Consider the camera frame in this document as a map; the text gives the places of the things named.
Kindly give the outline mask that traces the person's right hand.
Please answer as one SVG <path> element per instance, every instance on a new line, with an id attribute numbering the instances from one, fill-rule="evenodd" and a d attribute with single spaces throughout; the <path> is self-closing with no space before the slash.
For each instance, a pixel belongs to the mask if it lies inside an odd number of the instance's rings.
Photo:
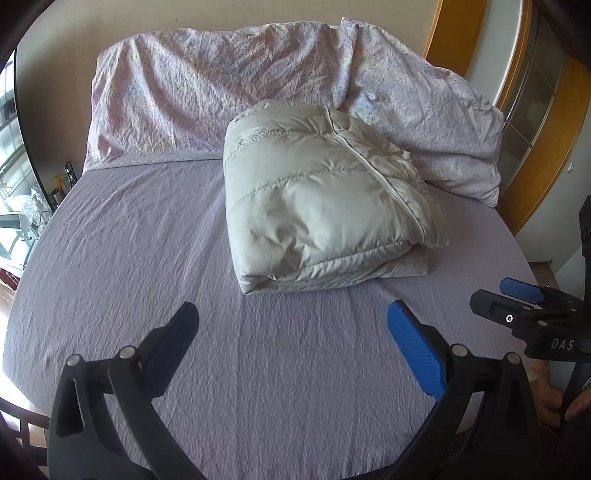
<path id="1" fill-rule="evenodd" d="M 560 425 L 563 393 L 550 384 L 550 364 L 547 361 L 536 360 L 534 362 L 530 387 L 539 423 L 547 429 L 557 429 Z M 589 409 L 590 388 L 587 387 L 569 405 L 565 413 L 565 420 L 571 421 Z"/>

